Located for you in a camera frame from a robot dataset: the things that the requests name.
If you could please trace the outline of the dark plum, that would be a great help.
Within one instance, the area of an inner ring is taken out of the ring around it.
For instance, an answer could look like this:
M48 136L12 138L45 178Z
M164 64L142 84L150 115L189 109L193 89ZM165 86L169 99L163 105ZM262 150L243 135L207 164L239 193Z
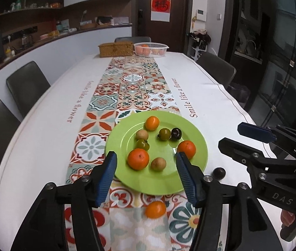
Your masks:
M222 180L226 176L226 170L222 167L217 167L212 171L212 176L216 180Z
M178 141L182 138L182 131L179 128L173 128L171 130L171 140Z

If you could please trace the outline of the large orange mandarin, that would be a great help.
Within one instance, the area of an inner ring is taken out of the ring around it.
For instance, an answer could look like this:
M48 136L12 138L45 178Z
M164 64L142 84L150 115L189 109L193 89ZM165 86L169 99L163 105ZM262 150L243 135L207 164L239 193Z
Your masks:
M177 146L177 152L183 152L187 156L187 158L190 160L194 157L196 154L196 146L193 142L190 140L182 141Z

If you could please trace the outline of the oval orange fruit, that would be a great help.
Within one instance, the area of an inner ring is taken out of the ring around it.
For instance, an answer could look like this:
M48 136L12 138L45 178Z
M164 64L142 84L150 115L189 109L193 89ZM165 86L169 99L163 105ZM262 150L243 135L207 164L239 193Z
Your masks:
M145 216L150 219L158 219L166 213L166 206L161 201L150 203L145 209Z

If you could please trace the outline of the beige longan fruit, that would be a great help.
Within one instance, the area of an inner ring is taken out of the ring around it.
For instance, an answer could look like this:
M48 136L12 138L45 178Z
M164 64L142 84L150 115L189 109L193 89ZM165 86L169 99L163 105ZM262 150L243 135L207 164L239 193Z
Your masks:
M155 158L151 162L151 169L157 172L161 172L166 168L167 162L163 158Z
M137 140L142 139L144 141L147 141L148 138L149 138L149 134L148 134L148 132L146 130L141 129L141 130L136 132L135 137L136 137Z

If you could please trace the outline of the green tomato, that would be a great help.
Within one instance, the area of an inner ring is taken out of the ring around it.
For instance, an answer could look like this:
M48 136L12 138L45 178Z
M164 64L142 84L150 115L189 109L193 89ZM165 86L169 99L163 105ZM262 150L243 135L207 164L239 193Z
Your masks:
M171 131L168 128L162 128L159 130L158 138L161 141L167 141L171 137Z
M137 149L143 149L145 151L148 151L150 149L150 145L144 139L137 140L135 147Z

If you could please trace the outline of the small orange kumquat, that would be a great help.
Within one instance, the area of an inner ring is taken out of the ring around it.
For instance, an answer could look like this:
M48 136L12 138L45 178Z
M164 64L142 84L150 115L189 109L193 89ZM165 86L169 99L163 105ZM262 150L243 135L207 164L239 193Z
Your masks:
M159 124L159 118L156 116L150 116L145 122L145 128L147 131L152 132L158 128Z

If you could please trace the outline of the patterned table cloth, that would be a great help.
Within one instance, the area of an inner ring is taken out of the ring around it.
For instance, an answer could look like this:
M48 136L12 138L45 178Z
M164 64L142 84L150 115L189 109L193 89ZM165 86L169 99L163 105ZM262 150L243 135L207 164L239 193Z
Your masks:
M78 134L83 114L92 93L106 71L109 58L87 56L66 71L41 97L14 134L0 165L0 248L9 250L17 231L37 195L48 182L63 185L78 174L79 155L74 147L83 140ZM175 105L181 115L194 124L208 146L210 173L221 166L226 170L225 184L249 182L245 166L222 155L218 142L230 138L256 148L265 156L274 153L268 144L241 136L237 126L252 123L252 118L237 101L203 68L181 53L168 52L157 58L171 92L154 95L152 106L164 102ZM144 217L144 196L126 190L118 181L113 191L131 198L128 207L118 199L99 210L100 232L110 250L188 250L188 243L177 240L189 236L190 211L185 196L167 198L167 214L157 220Z

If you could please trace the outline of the grey chair right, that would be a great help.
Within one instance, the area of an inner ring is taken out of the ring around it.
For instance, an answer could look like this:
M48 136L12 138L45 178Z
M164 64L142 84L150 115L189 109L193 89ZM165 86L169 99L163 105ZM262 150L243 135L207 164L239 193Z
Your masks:
M231 84L236 74L236 68L233 65L209 52L203 52L196 62L225 89Z

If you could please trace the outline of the green plate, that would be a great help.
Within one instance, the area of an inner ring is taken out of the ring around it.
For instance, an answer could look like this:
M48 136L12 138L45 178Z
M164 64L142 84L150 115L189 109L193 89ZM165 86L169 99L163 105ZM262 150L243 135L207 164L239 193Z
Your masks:
M161 157L166 161L163 171L157 172L148 165L142 170L134 170L127 164L129 153L135 149L136 132L145 128L145 122L150 116L159 119L160 124L156 130L149 132L147 151L149 162ZM162 128L179 128L182 132L179 141L161 141L158 138ZM117 168L115 176L127 187L137 192L162 196L178 193L183 190L181 179L176 168L175 154L178 144L182 141L191 141L196 146L196 154L190 160L193 165L206 168L208 162L208 148L201 132L182 116L161 110L151 110L132 114L122 119L111 131L106 143L106 153L113 151L117 155Z

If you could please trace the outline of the grey chair far left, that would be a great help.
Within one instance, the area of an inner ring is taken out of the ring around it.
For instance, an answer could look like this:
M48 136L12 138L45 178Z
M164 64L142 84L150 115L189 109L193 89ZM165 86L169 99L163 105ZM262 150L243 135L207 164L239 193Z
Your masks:
M12 73L6 85L23 118L51 86L35 61Z

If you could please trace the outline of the dark wooden door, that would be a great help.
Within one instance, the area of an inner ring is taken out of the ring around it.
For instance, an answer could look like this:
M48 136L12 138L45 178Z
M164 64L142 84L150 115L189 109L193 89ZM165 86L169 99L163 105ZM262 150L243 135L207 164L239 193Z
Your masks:
M134 36L169 46L170 52L185 52L192 0L133 0Z

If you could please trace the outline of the wicker basket box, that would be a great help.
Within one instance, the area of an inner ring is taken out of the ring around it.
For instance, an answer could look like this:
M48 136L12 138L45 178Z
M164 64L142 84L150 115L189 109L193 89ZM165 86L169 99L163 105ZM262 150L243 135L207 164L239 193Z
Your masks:
M125 57L134 54L134 46L131 41L108 42L99 45L100 57Z

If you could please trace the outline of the white plastic fruit basket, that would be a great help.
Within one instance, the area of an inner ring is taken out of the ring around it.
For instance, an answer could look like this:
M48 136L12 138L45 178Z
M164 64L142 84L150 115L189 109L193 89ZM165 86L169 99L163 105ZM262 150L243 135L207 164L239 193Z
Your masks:
M169 46L156 42L138 42L133 44L134 52L141 57L163 57L165 56Z

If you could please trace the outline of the red calendar poster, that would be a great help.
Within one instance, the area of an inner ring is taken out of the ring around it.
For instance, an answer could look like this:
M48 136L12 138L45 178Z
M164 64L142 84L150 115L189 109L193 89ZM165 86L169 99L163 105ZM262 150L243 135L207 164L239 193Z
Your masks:
M150 20L170 22L171 0L151 0Z

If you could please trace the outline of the white wall intercom panel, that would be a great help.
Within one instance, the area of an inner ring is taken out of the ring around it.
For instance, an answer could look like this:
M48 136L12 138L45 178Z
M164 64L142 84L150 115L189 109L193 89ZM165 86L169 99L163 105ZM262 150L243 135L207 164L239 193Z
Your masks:
M197 9L196 10L196 20L201 21L201 22L205 22L206 19L207 19L206 11Z

